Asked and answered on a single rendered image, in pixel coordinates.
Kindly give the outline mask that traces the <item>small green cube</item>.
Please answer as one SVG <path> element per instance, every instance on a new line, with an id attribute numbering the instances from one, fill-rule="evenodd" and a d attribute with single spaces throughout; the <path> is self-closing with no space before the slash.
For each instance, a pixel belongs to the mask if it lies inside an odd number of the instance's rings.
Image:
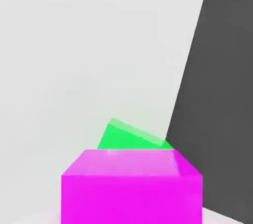
<path id="1" fill-rule="evenodd" d="M 164 139 L 112 118 L 98 149 L 173 149 Z"/>

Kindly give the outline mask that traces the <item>small magenta cube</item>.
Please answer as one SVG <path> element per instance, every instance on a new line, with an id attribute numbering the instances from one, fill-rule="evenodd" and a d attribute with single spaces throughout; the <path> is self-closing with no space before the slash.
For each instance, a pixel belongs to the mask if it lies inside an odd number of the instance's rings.
<path id="1" fill-rule="evenodd" d="M 85 150 L 61 176 L 61 224 L 203 224 L 202 175 L 173 149 Z"/>

